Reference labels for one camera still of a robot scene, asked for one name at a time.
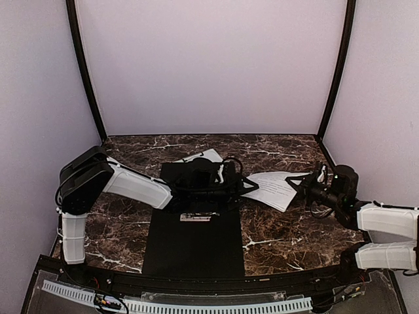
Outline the mint green clipboard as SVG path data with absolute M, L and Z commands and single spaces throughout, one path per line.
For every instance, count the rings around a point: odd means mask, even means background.
M 215 149 L 211 148 L 211 149 L 199 152 L 197 154 L 193 154 L 191 156 L 181 158 L 180 160 L 176 160 L 176 162 L 185 163 L 185 162 L 190 162 L 196 158 L 205 158 L 207 160 L 210 160 L 211 162 L 223 161 L 223 158 L 219 155 L 219 153 Z

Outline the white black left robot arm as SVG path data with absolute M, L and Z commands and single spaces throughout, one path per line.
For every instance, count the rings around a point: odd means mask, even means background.
M 167 213 L 182 222 L 209 222 L 233 209 L 240 197 L 259 185 L 243 174 L 235 157 L 222 158 L 214 149 L 162 164 L 160 176 L 140 173 L 94 146 L 64 166 L 55 194 L 61 219 L 63 260 L 85 261 L 84 239 L 88 212 L 102 194 L 114 194 Z

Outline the blue file folder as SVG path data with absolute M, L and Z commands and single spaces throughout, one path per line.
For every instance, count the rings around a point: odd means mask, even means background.
M 170 164 L 160 178 L 170 186 Z M 245 274 L 240 196 L 228 203 L 153 210 L 142 272 L 159 277 L 235 278 Z M 209 222 L 180 222 L 182 213 L 219 213 Z

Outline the stapled text document stack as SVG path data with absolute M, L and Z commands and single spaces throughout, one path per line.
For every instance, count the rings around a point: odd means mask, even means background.
M 289 204 L 297 194 L 285 179 L 298 177 L 308 173 L 291 173 L 286 171 L 255 173 L 248 177 L 250 181 L 257 183 L 259 188 L 243 197 L 262 202 L 280 212 L 285 212 Z

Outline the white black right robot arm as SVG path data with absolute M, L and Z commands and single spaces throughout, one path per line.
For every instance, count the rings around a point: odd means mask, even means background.
M 332 179 L 327 175 L 327 166 L 320 164 L 311 173 L 290 176 L 285 181 L 305 200 L 307 209 L 326 207 L 342 227 L 369 236 L 344 251 L 340 265 L 417 275 L 418 208 L 358 199 L 359 176 L 350 166 L 335 166 Z

